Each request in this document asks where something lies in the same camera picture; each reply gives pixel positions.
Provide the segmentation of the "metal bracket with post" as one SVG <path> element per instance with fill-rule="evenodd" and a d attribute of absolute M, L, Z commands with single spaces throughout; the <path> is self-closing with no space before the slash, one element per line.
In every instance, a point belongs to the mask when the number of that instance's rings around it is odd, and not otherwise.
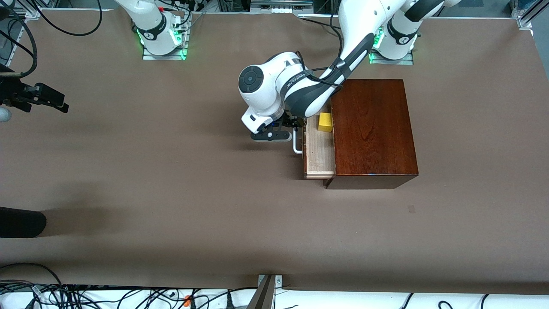
<path fill-rule="evenodd" d="M 259 275 L 259 284 L 246 309 L 275 309 L 276 290 L 282 288 L 282 275 Z"/>

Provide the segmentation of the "aluminium frame profile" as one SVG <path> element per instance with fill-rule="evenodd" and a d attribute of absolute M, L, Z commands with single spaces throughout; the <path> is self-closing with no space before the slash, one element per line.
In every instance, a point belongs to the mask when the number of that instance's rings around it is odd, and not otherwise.
<path fill-rule="evenodd" d="M 516 20 L 521 30 L 531 29 L 531 23 L 549 9 L 549 0 L 518 0 Z"/>

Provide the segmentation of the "grey power strip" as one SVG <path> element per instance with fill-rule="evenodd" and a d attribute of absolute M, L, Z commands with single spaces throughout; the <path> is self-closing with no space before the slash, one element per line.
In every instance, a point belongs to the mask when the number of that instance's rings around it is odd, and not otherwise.
<path fill-rule="evenodd" d="M 313 0 L 249 0 L 249 12 L 313 14 Z"/>

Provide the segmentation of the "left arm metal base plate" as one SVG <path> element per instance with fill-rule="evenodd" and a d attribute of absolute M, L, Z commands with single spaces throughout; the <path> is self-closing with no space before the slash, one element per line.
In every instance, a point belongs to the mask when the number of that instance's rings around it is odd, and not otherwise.
<path fill-rule="evenodd" d="M 413 53 L 410 51 L 402 59 L 388 59 L 383 57 L 378 51 L 372 50 L 369 55 L 370 64 L 385 64 L 385 65 L 413 65 Z"/>

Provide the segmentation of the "black ribbed cylinder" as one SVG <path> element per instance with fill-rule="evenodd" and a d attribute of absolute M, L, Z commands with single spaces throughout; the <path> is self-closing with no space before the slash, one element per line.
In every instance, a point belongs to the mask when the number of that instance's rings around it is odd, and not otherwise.
<path fill-rule="evenodd" d="M 47 225 L 39 211 L 0 207 L 0 237 L 29 239 L 39 236 Z"/>

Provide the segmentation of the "dark brown wooden cabinet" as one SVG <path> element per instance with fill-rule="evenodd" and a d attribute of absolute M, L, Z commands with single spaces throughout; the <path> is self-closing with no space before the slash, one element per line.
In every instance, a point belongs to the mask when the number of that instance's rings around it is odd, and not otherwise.
<path fill-rule="evenodd" d="M 331 98 L 332 190 L 395 189 L 419 175 L 402 79 L 349 79 Z"/>

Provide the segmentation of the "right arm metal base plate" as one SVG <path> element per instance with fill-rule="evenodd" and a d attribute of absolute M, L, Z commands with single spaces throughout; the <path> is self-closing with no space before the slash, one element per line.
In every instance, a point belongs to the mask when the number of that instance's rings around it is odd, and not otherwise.
<path fill-rule="evenodd" d="M 176 49 L 166 55 L 154 55 L 144 48 L 142 59 L 148 61 L 184 61 L 187 58 L 187 51 L 188 43 L 177 46 Z"/>

